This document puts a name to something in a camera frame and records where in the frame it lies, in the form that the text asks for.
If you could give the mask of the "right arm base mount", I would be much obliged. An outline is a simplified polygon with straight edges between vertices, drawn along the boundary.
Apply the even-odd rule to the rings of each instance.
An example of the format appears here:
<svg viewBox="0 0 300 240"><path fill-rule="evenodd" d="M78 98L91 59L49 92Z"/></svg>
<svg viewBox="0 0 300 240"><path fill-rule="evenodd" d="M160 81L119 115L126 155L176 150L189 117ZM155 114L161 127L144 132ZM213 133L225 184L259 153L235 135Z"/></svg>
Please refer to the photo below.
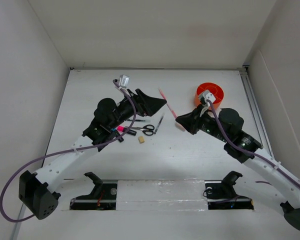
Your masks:
<svg viewBox="0 0 300 240"><path fill-rule="evenodd" d="M208 210L254 210L253 200L234 190L241 177L241 173L231 171L222 180L205 180L202 196L207 200Z"/></svg>

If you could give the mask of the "pink capped black highlighter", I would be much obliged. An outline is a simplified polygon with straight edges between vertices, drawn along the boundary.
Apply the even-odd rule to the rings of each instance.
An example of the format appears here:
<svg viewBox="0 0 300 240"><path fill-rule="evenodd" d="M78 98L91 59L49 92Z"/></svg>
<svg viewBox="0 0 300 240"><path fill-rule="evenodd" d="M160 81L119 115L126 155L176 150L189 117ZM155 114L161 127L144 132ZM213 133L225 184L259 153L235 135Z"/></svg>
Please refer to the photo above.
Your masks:
<svg viewBox="0 0 300 240"><path fill-rule="evenodd" d="M124 133L126 132L127 135L130 135L130 136L136 136L137 135L137 132L133 129L128 129L128 127L124 127L124 126L121 126L119 125L117 128L116 128L119 132L121 133Z"/></svg>

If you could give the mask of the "green gel pen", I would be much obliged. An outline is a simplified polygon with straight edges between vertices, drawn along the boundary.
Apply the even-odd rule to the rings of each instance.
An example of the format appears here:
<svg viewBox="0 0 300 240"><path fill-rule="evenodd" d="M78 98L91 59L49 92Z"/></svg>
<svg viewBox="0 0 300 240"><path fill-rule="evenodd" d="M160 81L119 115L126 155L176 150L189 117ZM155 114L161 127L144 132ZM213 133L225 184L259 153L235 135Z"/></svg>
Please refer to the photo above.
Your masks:
<svg viewBox="0 0 300 240"><path fill-rule="evenodd" d="M127 119L127 122L133 122L133 119ZM135 119L134 122L139 123L150 123L151 121L149 119Z"/></svg>

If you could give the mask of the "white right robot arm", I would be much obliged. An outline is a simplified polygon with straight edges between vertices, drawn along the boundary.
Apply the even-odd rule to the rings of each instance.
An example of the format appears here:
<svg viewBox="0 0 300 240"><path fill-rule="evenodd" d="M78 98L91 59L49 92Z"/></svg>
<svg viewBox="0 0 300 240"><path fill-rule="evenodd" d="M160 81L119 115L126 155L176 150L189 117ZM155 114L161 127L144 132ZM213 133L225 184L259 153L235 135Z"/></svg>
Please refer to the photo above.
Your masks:
<svg viewBox="0 0 300 240"><path fill-rule="evenodd" d="M227 198L245 196L260 201L278 212L300 231L300 179L276 161L251 135L242 130L244 120L232 108L223 108L210 116L210 110L199 105L175 121L194 135L203 131L225 142L224 150L244 166L259 174L268 185L259 185L247 175L231 171L221 181Z"/></svg>

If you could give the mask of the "orange round compartment container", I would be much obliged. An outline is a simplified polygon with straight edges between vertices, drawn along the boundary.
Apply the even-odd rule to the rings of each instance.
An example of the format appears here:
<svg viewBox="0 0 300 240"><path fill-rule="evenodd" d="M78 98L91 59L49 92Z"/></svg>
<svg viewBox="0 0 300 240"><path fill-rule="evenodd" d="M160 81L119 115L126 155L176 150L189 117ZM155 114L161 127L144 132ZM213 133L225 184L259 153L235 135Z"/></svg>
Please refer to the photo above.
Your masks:
<svg viewBox="0 0 300 240"><path fill-rule="evenodd" d="M199 95L205 90L209 90L214 95L215 101L213 102L213 106L215 110L218 109L225 95L223 89L219 85L212 82L205 82L197 87L194 96L194 106L197 107L200 104Z"/></svg>

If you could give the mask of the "black gel pen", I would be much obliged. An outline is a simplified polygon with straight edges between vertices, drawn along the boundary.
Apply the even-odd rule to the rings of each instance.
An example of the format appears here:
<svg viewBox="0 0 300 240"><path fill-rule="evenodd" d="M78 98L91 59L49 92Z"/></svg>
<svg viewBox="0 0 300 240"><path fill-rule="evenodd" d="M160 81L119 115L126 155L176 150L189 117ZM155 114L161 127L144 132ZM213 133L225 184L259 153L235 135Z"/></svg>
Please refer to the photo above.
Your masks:
<svg viewBox="0 0 300 240"><path fill-rule="evenodd" d="M153 132L154 135L157 133L157 131L158 131L158 129L159 129L159 127L160 127L160 125L161 125L161 123L162 123L162 121L163 121L164 116L165 116L165 113L162 113L162 115L160 116L159 122L158 122L158 124L156 125L155 130L154 130L154 132Z"/></svg>

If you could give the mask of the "tan eraser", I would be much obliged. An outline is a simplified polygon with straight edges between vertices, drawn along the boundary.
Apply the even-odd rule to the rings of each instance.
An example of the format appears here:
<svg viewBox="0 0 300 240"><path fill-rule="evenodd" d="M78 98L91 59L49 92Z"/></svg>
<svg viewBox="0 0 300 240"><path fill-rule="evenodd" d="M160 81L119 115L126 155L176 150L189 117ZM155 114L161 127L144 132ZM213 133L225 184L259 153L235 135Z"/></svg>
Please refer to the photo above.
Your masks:
<svg viewBox="0 0 300 240"><path fill-rule="evenodd" d="M140 144L143 144L145 142L145 139L144 139L143 136L139 136L138 141L139 141Z"/></svg>

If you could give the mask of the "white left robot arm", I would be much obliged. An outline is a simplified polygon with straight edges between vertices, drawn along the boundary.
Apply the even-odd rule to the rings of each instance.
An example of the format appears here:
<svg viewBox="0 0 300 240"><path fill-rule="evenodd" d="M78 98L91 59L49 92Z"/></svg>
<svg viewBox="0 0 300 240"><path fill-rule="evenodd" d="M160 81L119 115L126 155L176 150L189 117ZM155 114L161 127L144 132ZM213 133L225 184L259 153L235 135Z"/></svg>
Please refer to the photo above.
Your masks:
<svg viewBox="0 0 300 240"><path fill-rule="evenodd" d="M27 170L21 174L19 199L37 219L47 218L58 206L61 195L57 188L65 175L105 148L116 137L114 130L127 119L134 115L151 117L166 103L166 100L148 96L138 88L135 92L129 90L128 96L119 103L112 98L100 100L93 113L94 118L74 143L70 153L61 154L35 172Z"/></svg>

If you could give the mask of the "black handled scissors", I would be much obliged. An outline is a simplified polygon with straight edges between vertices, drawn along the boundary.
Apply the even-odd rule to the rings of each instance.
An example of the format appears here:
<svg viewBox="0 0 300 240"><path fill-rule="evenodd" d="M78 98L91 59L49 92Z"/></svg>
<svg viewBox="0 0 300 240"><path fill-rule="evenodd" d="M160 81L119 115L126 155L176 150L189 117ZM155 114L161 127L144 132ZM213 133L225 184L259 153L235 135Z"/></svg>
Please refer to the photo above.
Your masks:
<svg viewBox="0 0 300 240"><path fill-rule="evenodd" d="M146 136L152 136L155 132L155 127L152 124L147 124L143 127L133 126L131 129L141 131Z"/></svg>

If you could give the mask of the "front metal rail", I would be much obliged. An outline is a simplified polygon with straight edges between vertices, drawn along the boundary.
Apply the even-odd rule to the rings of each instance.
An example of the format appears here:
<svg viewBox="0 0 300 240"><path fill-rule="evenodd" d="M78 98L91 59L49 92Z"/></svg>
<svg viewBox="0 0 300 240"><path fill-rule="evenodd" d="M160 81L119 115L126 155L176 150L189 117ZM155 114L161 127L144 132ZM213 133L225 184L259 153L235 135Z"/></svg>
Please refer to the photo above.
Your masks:
<svg viewBox="0 0 300 240"><path fill-rule="evenodd" d="M225 201L220 180L119 180L95 185L87 195L69 202L71 210L186 211L209 201Z"/></svg>

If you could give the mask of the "pink pencil sharpener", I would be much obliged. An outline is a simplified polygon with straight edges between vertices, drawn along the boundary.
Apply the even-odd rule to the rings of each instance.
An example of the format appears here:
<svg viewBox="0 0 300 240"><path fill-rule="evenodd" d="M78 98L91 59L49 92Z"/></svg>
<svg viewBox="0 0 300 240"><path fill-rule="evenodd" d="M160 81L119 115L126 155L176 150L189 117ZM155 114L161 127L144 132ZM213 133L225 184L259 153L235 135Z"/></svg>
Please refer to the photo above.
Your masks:
<svg viewBox="0 0 300 240"><path fill-rule="evenodd" d="M186 131L186 129L185 129L181 124L179 124L178 122L175 123L175 126L176 126L179 130L181 130L181 131L183 131L183 132Z"/></svg>

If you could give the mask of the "red translucent highlighter pen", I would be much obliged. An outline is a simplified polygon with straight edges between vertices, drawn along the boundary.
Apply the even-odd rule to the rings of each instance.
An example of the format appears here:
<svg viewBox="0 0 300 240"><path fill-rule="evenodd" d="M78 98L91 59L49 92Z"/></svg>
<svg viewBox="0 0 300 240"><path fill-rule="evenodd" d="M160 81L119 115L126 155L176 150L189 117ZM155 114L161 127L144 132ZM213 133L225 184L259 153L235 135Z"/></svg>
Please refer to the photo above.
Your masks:
<svg viewBox="0 0 300 240"><path fill-rule="evenodd" d="M168 101L167 98L166 98L166 96L165 96L165 94L163 93L163 91L160 88L158 88L158 91L159 91L160 95L162 96L162 98L164 100ZM166 105L167 105L168 109L170 110L171 114L173 115L173 117L176 119L177 118L177 114L175 113L175 111L173 110L173 108L170 106L169 102L167 102Z"/></svg>

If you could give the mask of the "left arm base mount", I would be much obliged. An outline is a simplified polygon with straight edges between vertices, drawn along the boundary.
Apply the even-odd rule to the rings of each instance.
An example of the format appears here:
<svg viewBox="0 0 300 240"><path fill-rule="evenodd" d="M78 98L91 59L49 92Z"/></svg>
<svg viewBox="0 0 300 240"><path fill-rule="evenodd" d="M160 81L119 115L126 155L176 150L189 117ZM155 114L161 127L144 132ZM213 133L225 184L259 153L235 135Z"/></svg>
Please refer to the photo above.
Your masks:
<svg viewBox="0 0 300 240"><path fill-rule="evenodd" d="M118 181L103 181L93 172L84 174L94 184L89 194L71 199L69 209L73 211L114 211L117 205Z"/></svg>

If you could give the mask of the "blue capped black highlighter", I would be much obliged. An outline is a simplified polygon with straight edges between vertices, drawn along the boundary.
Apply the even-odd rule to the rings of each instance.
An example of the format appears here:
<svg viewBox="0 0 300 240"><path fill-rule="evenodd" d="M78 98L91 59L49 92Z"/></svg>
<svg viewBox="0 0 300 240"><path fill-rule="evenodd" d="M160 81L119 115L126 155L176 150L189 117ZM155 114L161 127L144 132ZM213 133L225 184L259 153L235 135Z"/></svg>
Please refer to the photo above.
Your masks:
<svg viewBox="0 0 300 240"><path fill-rule="evenodd" d="M112 129L112 132L114 133L114 137L120 142L122 143L124 141L123 137L121 136L121 134L119 133L119 131L115 128Z"/></svg>

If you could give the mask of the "aluminium rail right side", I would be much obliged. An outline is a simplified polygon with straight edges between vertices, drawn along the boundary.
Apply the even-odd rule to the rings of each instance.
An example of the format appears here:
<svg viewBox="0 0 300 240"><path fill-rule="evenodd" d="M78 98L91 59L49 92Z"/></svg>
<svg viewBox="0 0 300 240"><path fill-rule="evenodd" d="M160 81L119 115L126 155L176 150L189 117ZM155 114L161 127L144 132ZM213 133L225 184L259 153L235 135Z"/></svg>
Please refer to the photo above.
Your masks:
<svg viewBox="0 0 300 240"><path fill-rule="evenodd" d="M264 121L262 119L261 112L259 110L259 106L257 103L257 99L255 97L252 84L249 78L249 66L243 65L241 68L238 69L241 77L241 81L245 90L245 94L247 97L247 101L250 107L250 110L252 112L253 120L255 122L257 132L258 132L258 138L260 140L260 143L263 145L263 147L268 151L268 153L273 157L273 150L272 146L265 128Z"/></svg>

